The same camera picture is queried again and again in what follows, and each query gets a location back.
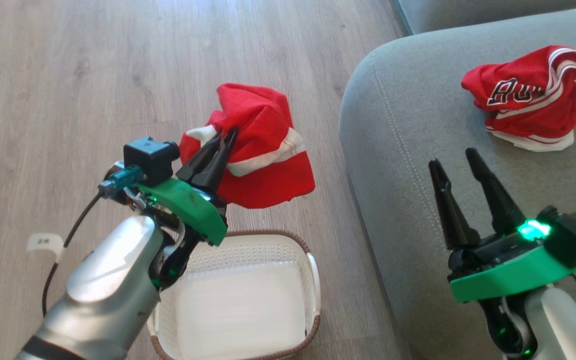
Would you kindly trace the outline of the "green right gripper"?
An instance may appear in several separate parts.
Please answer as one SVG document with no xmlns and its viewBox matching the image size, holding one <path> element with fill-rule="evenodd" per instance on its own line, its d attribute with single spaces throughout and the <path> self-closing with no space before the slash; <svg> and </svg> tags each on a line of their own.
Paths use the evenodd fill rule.
<svg viewBox="0 0 576 360">
<path fill-rule="evenodd" d="M 470 147 L 465 150 L 465 155 L 473 177 L 483 189 L 494 231 L 509 235 L 518 228 L 519 244 L 534 245 L 535 248 L 490 269 L 450 280 L 449 287 L 455 300 L 467 303 L 514 296 L 575 274 L 576 266 L 569 268 L 560 263 L 542 244 L 554 234 L 554 227 L 537 219 L 526 221 L 525 214 L 480 153 Z M 473 248 L 480 243 L 481 237 L 468 224 L 451 191 L 450 178 L 437 158 L 429 161 L 429 172 L 446 248 L 450 251 Z"/>
</svg>

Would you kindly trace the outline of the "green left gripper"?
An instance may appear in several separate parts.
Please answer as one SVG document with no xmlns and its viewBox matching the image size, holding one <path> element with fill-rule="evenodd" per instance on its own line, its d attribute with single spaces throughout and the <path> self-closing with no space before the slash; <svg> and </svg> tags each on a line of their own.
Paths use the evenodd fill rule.
<svg viewBox="0 0 576 360">
<path fill-rule="evenodd" d="M 199 233 L 206 243 L 220 246 L 227 234 L 227 225 L 217 208 L 195 188 L 217 192 L 238 137 L 238 128 L 224 136 L 215 134 L 190 160 L 176 171 L 178 178 L 168 178 L 157 186 L 137 185 L 145 194 L 170 210 L 178 219 Z"/>
</svg>

